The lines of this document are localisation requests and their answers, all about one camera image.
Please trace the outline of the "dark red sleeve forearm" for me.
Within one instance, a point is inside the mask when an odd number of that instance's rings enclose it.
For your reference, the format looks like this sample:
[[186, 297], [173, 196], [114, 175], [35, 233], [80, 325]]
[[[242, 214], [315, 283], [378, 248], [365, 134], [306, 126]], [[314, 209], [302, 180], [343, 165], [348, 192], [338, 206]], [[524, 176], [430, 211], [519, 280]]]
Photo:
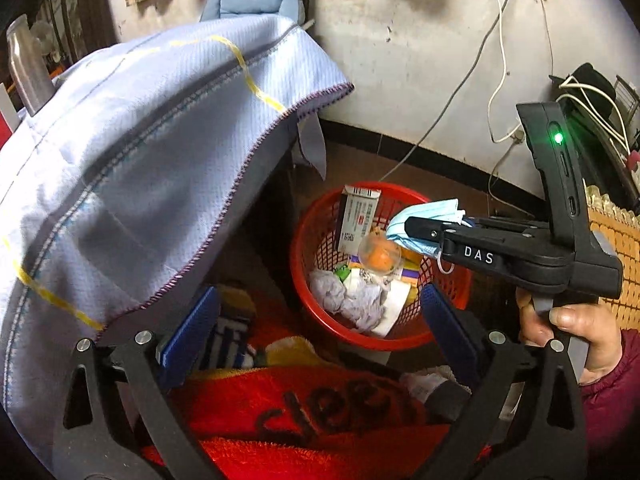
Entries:
[[580, 388], [589, 455], [621, 460], [639, 443], [639, 333], [622, 330], [620, 362], [598, 382]]

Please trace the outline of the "person right hand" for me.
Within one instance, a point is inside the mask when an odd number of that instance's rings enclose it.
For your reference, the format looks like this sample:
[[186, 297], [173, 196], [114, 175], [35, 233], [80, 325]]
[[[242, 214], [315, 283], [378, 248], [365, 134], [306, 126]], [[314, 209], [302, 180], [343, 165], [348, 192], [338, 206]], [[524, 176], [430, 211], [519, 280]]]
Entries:
[[594, 384], [610, 374], [622, 359], [622, 333], [614, 315], [605, 306], [569, 304], [552, 308], [548, 318], [542, 318], [536, 313], [529, 292], [518, 288], [515, 299], [520, 309], [520, 339], [524, 344], [544, 347], [554, 337], [555, 328], [589, 342], [579, 385]]

